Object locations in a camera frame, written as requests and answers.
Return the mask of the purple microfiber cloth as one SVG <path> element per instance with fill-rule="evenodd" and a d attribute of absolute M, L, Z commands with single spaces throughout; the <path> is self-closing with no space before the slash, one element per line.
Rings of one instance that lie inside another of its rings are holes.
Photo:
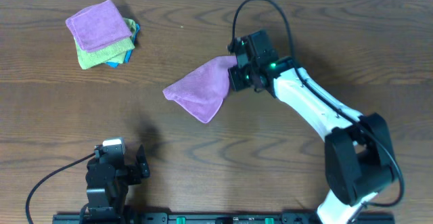
<path fill-rule="evenodd" d="M 229 93 L 228 69 L 236 64 L 234 56 L 215 57 L 162 92 L 167 100 L 178 103 L 200 122 L 208 123 Z"/>

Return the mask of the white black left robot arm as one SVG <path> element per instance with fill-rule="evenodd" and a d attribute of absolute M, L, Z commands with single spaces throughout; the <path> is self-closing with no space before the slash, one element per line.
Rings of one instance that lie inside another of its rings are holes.
<path fill-rule="evenodd" d="M 128 223 L 125 207 L 129 186 L 150 176 L 145 150 L 140 146 L 134 164 L 124 163 L 121 145 L 99 145 L 87 163 L 88 203 L 79 214 L 80 223 Z"/>

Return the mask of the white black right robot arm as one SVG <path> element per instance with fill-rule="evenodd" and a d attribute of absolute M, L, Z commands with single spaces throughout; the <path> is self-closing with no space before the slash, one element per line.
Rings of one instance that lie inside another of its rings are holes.
<path fill-rule="evenodd" d="M 400 177 L 385 120 L 349 108 L 320 87 L 293 58 L 278 56 L 263 30 L 234 38 L 228 51 L 234 91 L 254 87 L 293 108 L 325 144 L 325 178 L 330 191 L 317 208 L 320 223 L 380 223 L 362 210 Z"/>

